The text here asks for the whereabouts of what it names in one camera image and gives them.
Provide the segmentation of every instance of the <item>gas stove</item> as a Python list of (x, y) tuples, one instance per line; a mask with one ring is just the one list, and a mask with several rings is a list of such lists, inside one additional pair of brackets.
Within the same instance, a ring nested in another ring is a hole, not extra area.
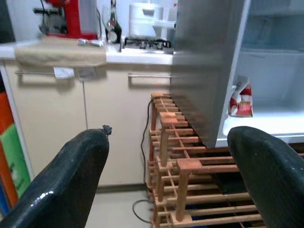
[(159, 38), (125, 37), (121, 43), (122, 53), (173, 54), (171, 42)]

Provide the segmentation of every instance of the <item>tiled floor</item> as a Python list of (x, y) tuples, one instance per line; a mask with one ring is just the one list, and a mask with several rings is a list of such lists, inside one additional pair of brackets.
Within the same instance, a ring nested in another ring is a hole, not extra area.
[[(96, 194), (85, 228), (149, 228), (132, 213), (132, 204), (142, 199), (145, 191)], [(145, 220), (152, 215), (148, 202), (139, 203), (135, 210)]]

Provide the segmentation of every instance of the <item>label tag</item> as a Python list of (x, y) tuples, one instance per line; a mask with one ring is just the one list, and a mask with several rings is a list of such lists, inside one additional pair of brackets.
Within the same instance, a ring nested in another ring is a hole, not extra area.
[(67, 67), (54, 67), (54, 74), (56, 79), (66, 79), (75, 77), (74, 70)]
[(96, 78), (96, 71), (94, 67), (80, 67), (76, 69), (76, 72), (81, 82)]

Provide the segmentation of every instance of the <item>red coffee machine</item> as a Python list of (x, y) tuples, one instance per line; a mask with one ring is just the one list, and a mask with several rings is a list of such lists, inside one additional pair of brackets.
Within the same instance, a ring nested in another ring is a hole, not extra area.
[(48, 36), (97, 39), (96, 0), (45, 0), (56, 9), (37, 9), (43, 15), (40, 30)]

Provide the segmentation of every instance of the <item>refrigerator door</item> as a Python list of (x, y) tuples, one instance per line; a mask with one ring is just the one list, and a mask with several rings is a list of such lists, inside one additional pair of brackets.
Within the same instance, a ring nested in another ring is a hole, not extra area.
[(249, 6), (250, 0), (179, 0), (171, 94), (209, 148), (227, 111)]

